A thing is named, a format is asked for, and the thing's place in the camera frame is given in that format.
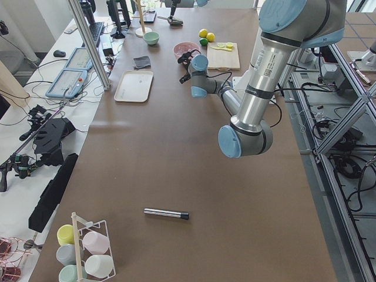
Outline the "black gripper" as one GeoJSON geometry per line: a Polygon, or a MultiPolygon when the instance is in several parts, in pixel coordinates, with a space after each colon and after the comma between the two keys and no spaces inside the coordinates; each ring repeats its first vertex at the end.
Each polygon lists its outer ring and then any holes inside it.
{"type": "Polygon", "coordinates": [[[185,83],[185,81],[188,81],[191,78],[191,74],[187,71],[184,77],[179,79],[180,83],[185,83]]]}

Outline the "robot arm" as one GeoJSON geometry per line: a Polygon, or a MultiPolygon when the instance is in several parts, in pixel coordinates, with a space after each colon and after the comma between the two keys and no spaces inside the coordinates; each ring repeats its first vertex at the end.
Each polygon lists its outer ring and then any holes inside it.
{"type": "MultiPolygon", "coordinates": [[[[165,0],[162,1],[165,4],[165,7],[170,8],[172,6],[173,1],[171,0],[165,0]]],[[[205,6],[208,4],[208,0],[181,0],[176,1],[177,7],[179,8],[192,8],[195,4],[197,6],[205,6]]]]}
{"type": "Polygon", "coordinates": [[[346,6],[346,1],[265,1],[259,13],[262,47],[243,96],[225,81],[208,77],[206,56],[192,58],[187,67],[192,96],[216,94],[231,114],[230,123],[218,133],[225,156],[239,158],[269,150],[273,133],[263,115],[291,53],[340,41],[346,6]]]}

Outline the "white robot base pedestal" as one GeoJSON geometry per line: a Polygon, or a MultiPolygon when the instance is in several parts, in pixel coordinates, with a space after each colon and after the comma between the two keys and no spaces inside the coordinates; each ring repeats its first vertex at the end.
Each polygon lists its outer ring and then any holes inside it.
{"type": "Polygon", "coordinates": [[[256,40],[254,43],[254,48],[252,52],[252,56],[250,58],[250,65],[247,71],[241,77],[234,77],[233,80],[236,79],[236,83],[234,84],[233,88],[237,92],[237,96],[241,99],[244,96],[246,87],[250,78],[253,76],[254,66],[259,56],[260,51],[263,50],[263,42],[261,40],[261,33],[262,29],[258,28],[256,40]]]}

